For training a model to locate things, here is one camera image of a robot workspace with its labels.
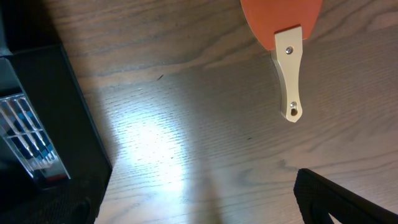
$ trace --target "screw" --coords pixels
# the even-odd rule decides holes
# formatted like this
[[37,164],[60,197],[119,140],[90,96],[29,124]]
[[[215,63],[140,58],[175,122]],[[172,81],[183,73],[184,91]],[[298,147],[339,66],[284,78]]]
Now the screw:
[[286,53],[287,53],[287,54],[293,53],[293,47],[288,47],[288,48],[286,48]]

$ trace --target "wood grain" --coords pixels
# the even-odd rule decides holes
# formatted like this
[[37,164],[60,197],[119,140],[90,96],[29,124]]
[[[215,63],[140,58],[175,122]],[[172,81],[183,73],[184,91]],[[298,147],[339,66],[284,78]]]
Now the wood grain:
[[302,223],[302,167],[398,212],[397,33],[308,45],[296,124],[269,57],[87,93],[114,163],[97,223]]
[[[83,91],[266,54],[238,0],[43,0]],[[398,24],[397,0],[324,0],[309,42]]]
[[324,0],[303,116],[237,0],[45,0],[114,171],[97,223],[302,223],[308,167],[398,213],[398,1]]

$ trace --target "wooden desk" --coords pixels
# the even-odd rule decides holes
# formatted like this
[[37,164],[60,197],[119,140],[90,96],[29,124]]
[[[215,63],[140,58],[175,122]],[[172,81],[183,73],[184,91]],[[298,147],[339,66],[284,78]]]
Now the wooden desk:
[[113,162],[97,223],[302,223],[308,167],[398,212],[398,1],[324,0],[301,120],[237,0],[46,0]]

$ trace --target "beige handle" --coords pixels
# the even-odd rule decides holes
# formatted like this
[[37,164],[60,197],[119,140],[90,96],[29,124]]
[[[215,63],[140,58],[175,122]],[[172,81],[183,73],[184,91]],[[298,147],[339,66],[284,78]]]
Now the beige handle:
[[291,122],[300,119],[303,109],[299,96],[299,71],[303,54],[302,28],[275,34],[275,50],[271,52],[278,71],[282,101],[280,112]]

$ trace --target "orange blade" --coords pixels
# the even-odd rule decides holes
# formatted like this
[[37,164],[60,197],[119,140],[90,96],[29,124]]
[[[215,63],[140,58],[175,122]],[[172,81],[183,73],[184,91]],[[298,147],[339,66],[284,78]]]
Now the orange blade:
[[310,37],[322,0],[241,0],[246,20],[267,50],[275,49],[274,34],[301,26],[303,39]]

